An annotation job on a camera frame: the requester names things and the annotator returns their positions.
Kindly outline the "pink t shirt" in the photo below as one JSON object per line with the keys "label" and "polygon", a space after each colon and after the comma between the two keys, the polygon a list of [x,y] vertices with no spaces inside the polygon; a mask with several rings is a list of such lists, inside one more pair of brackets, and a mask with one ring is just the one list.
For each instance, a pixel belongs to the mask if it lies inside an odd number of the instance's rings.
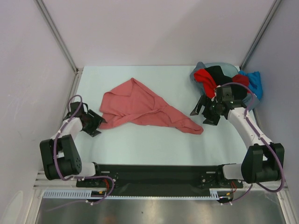
{"label": "pink t shirt", "polygon": [[176,128],[200,135],[204,129],[138,80],[118,85],[103,95],[100,112],[105,119],[99,128],[111,129],[126,123]]}

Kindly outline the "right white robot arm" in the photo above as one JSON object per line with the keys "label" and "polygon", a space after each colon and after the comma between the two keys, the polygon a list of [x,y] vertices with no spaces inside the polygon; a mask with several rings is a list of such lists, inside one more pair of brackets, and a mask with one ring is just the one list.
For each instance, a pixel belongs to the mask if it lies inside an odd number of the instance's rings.
{"label": "right white robot arm", "polygon": [[220,187],[227,187],[233,179],[246,183],[283,181],[285,149],[274,143],[252,121],[242,100],[234,98],[231,87],[217,87],[215,96],[202,95],[190,115],[202,114],[204,124],[216,126],[221,117],[228,120],[239,133],[247,152],[241,164],[223,165],[215,181]]}

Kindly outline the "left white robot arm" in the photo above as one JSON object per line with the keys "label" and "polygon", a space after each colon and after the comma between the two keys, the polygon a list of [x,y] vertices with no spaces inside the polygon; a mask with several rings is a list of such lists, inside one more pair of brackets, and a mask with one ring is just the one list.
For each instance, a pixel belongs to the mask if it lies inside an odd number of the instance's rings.
{"label": "left white robot arm", "polygon": [[105,119],[88,108],[88,104],[73,102],[62,126],[53,137],[40,142],[43,169],[48,180],[76,176],[83,165],[75,145],[75,138],[83,131],[91,137],[99,135]]}

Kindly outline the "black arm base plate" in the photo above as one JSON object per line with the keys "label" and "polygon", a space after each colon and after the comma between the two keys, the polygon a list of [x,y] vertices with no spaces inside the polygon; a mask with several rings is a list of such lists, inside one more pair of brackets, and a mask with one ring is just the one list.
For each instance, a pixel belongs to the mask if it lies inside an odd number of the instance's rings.
{"label": "black arm base plate", "polygon": [[212,188],[242,189],[243,180],[226,179],[219,166],[100,165],[91,174],[76,175],[78,188],[92,188],[109,196],[198,196]]}

